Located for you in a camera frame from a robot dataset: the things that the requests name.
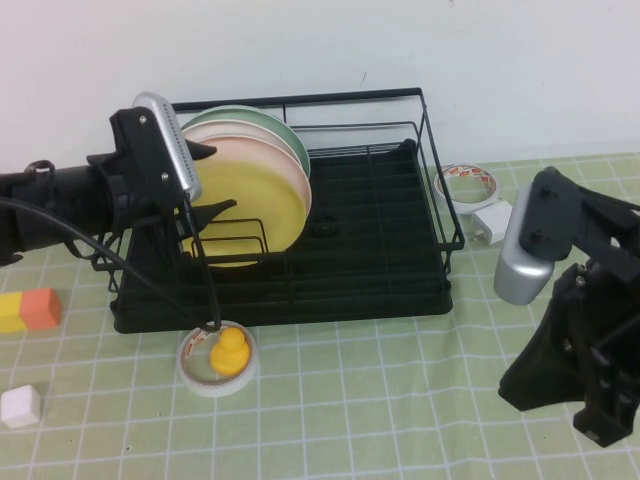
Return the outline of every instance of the plate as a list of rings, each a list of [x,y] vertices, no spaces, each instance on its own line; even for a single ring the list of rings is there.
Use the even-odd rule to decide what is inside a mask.
[[[215,137],[242,136],[257,138],[275,145],[291,155],[299,165],[302,165],[296,152],[278,135],[271,130],[242,120],[207,120],[206,122],[191,125],[183,130],[183,134],[189,140],[201,143],[203,140]]]
[[[302,165],[304,173],[307,177],[311,175],[311,161],[309,160],[307,149],[298,135],[280,119],[257,108],[247,107],[245,105],[230,105],[204,110],[185,123],[182,129],[187,130],[194,125],[209,120],[240,120],[270,130],[287,142],[300,160],[300,165]]]
[[[250,137],[217,137],[200,143],[215,145],[218,152],[195,162],[202,182],[202,195],[194,206],[233,199],[237,205],[216,217],[219,220],[258,218],[212,223],[200,233],[207,256],[261,253],[266,237],[269,252],[282,252],[300,236],[311,208],[311,188],[300,165],[285,151]],[[193,240],[183,242],[195,255]],[[217,264],[239,267],[256,262]]]

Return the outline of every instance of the white cube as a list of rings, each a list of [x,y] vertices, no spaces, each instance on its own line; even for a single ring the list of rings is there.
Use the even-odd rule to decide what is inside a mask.
[[[41,399],[31,385],[14,388],[0,397],[0,420],[9,428],[19,428],[40,421]]]

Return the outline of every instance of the tape roll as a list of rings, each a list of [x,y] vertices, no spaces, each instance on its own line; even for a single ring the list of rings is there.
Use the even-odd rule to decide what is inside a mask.
[[[456,213],[471,215],[473,212],[488,207],[489,205],[493,205],[500,200],[500,188],[498,186],[498,181],[484,168],[477,167],[475,165],[450,165],[442,170],[442,176],[444,177],[445,182],[454,177],[475,177],[479,178],[482,183],[489,187],[489,198],[482,202],[457,202],[452,198],[451,203],[453,204],[453,209]],[[439,175],[437,175],[433,181],[433,186],[443,204],[446,205],[446,199],[442,189],[442,181]]]
[[[231,395],[232,393],[235,393],[242,387],[246,386],[249,381],[256,375],[256,371],[258,369],[258,346],[256,344],[255,338],[253,338],[251,332],[249,332],[249,330],[247,330],[242,325],[235,322],[229,322],[227,320],[222,321],[220,331],[229,327],[236,327],[242,330],[242,333],[244,333],[247,342],[249,342],[249,348],[251,350],[249,363],[247,363],[247,366],[244,368],[244,370],[242,370],[237,375],[224,377],[220,380],[208,381],[198,378],[189,371],[187,362],[191,354],[194,352],[195,348],[210,336],[219,335],[219,333],[209,333],[196,328],[195,330],[192,330],[184,338],[184,340],[182,340],[182,343],[178,348],[178,355],[176,358],[178,374],[180,375],[180,378],[182,379],[184,384],[189,388],[189,390],[191,390],[196,395],[208,398]]]

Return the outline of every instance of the wire rack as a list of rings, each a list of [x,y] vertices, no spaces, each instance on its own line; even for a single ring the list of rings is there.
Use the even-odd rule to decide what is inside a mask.
[[[222,105],[262,108],[290,125],[311,159],[313,205],[300,238],[269,250],[260,219],[256,235],[239,238],[255,253],[208,257],[225,319],[246,326],[441,314],[452,307],[451,254],[464,236],[442,179],[420,89],[174,104],[185,121]],[[216,223],[228,222],[214,220]],[[134,228],[127,259],[196,315],[207,297],[195,251],[181,251]],[[167,261],[178,258],[178,261]],[[248,263],[223,267],[225,263]],[[121,332],[188,328],[126,274],[112,276],[111,308]]]

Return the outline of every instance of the rubber duck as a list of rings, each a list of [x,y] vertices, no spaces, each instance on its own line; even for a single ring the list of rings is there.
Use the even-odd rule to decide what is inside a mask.
[[[251,350],[242,330],[225,328],[211,349],[211,367],[222,375],[236,375],[249,363]]]

